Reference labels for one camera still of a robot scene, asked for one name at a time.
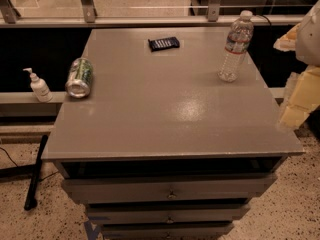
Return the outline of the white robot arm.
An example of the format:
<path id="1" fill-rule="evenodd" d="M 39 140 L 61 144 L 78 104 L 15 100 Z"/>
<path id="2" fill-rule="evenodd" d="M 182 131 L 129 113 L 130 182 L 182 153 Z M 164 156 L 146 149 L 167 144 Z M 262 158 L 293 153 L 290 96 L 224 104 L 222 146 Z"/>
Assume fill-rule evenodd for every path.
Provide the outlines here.
<path id="1" fill-rule="evenodd" d="M 320 0 L 273 47 L 294 51 L 296 59 L 307 65 L 302 73 L 289 76 L 280 105 L 278 127 L 295 130 L 320 106 Z"/>

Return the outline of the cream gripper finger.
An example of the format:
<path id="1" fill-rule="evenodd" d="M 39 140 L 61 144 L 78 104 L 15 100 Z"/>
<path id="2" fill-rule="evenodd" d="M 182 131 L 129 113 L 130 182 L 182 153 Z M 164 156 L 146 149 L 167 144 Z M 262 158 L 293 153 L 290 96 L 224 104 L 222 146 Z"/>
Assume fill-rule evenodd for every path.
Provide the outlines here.
<path id="1" fill-rule="evenodd" d="M 280 105 L 278 127 L 298 129 L 320 106 L 320 68 L 309 65 L 302 73 L 291 73 Z"/>
<path id="2" fill-rule="evenodd" d="M 297 32 L 300 24 L 296 24 L 286 34 L 276 40 L 273 47 L 279 51 L 287 52 L 296 49 Z"/>

